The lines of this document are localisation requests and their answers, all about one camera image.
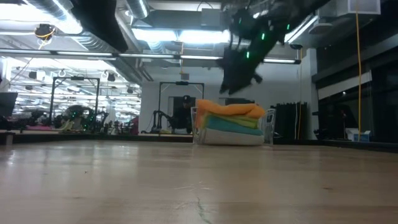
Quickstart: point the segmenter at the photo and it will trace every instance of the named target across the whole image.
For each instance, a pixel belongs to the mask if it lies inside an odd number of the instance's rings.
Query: teal towel
[[[230,121],[218,118],[216,116],[209,115],[207,124],[207,128],[215,129],[219,131],[228,131],[233,133],[241,133],[241,134],[251,134],[255,136],[262,136],[262,131],[258,129],[247,128],[241,126],[236,123],[232,123]]]

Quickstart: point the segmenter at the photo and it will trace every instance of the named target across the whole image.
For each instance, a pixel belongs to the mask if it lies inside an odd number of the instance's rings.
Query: wooden floor
[[[398,154],[74,141],[0,150],[1,224],[398,223]]]

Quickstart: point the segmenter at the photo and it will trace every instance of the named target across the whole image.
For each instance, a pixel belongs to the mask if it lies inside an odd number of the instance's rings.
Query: stack of folded towels
[[[264,134],[258,124],[265,113],[254,103],[221,106],[209,100],[197,100],[195,127],[199,129],[198,143],[261,145]]]

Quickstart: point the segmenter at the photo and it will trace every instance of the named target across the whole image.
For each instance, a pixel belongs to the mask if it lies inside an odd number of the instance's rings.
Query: orange towel
[[[254,103],[221,106],[210,100],[197,100],[197,107],[196,127],[200,126],[206,112],[227,116],[245,115],[249,118],[256,119],[261,118],[266,113],[264,109]]]

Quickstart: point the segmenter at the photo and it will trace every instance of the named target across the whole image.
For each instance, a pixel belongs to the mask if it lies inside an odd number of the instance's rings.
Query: black cap
[[[191,103],[191,96],[185,95],[183,96],[183,103]]]

